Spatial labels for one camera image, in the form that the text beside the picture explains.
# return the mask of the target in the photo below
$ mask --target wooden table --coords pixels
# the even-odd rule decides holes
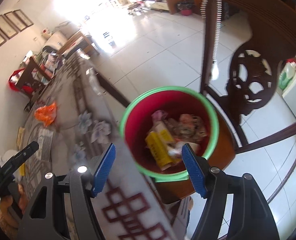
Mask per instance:
[[[36,108],[56,102],[56,119],[47,127],[53,132],[52,143],[46,141],[42,145],[42,148],[51,149],[50,154],[49,151],[42,150],[26,161],[26,174],[21,182],[28,198],[33,195],[42,176],[50,171],[60,176],[82,165],[92,170],[95,165],[93,157],[101,155],[110,143],[113,143],[116,146],[116,159],[103,191],[92,199],[93,209],[106,239],[134,239],[144,237],[147,232],[158,229],[165,238],[182,240],[187,216],[185,221],[181,218],[181,222],[175,224],[175,232],[165,206],[156,197],[145,177],[137,170],[128,147],[120,137],[111,111],[98,89],[99,83],[120,102],[126,104],[127,100],[100,74],[97,75],[98,78],[91,75],[92,71],[96,74],[96,70],[89,60],[80,55],[82,55],[80,52],[76,52],[60,68],[43,90],[25,122],[23,147],[34,140],[38,141],[39,131],[44,128],[43,123],[34,118]],[[80,115],[85,112],[91,113],[88,119],[91,120],[91,124],[83,133],[79,123]],[[99,143],[91,139],[96,121],[105,121],[111,125],[108,143]],[[77,158],[75,153],[78,147],[83,148],[85,154],[80,154],[81,150],[78,149]],[[69,198],[66,201],[65,197],[65,205],[69,202]],[[69,204],[65,211],[70,235],[75,235],[76,232],[71,226],[73,214]],[[179,228],[182,237],[177,238]]]

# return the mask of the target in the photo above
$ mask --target trash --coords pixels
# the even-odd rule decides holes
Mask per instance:
[[[181,114],[179,121],[166,119],[167,113],[158,110],[152,114],[153,127],[146,137],[146,143],[158,167],[163,171],[181,162],[181,149],[189,143],[194,152],[207,136],[202,119],[191,114]]]
[[[50,125],[57,116],[57,104],[53,102],[50,106],[39,107],[34,114],[38,121],[43,122],[44,127]]]

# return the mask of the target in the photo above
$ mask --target wooden cabinet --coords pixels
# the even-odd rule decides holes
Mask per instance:
[[[161,0],[160,2],[147,1],[145,5],[151,9],[155,10],[165,10],[169,11],[170,14],[178,12],[177,4],[182,0]]]

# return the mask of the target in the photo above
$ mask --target red bucket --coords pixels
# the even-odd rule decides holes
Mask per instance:
[[[201,141],[196,154],[203,155],[207,159],[212,154],[218,139],[219,126],[216,112],[203,95],[183,87],[150,90],[135,99],[125,111],[120,123],[120,133],[124,136],[139,170],[163,181],[187,179],[188,173],[183,162],[161,171],[146,147],[145,138],[152,127],[151,115],[157,110],[167,112],[167,117],[175,120],[178,120],[181,114],[200,116],[209,135]]]
[[[189,16],[192,15],[192,9],[180,10],[181,15]]]

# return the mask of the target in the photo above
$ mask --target tile floor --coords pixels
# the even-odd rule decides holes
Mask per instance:
[[[101,54],[91,60],[130,101],[160,86],[176,85],[199,90],[204,41],[204,20],[200,16],[183,17],[156,11],[130,16],[123,10],[107,9],[93,16],[87,25],[101,49]],[[103,39],[104,32],[113,36],[114,48]],[[251,29],[245,14],[239,13],[223,22],[217,53],[219,78],[211,81],[218,94],[227,94],[225,84],[233,51],[250,37]],[[105,93],[105,97],[119,122],[124,108],[110,95]],[[242,128],[249,142],[296,121],[277,93],[266,106],[242,118]],[[296,136],[293,136],[237,155],[225,172],[236,176],[246,172],[252,174],[268,199],[285,178],[295,158]],[[189,238],[205,205],[205,200],[197,193],[192,197],[194,207],[187,229]],[[233,196],[228,195],[219,237],[228,231],[232,201]],[[269,206],[281,239],[286,239],[296,227],[296,169]]]

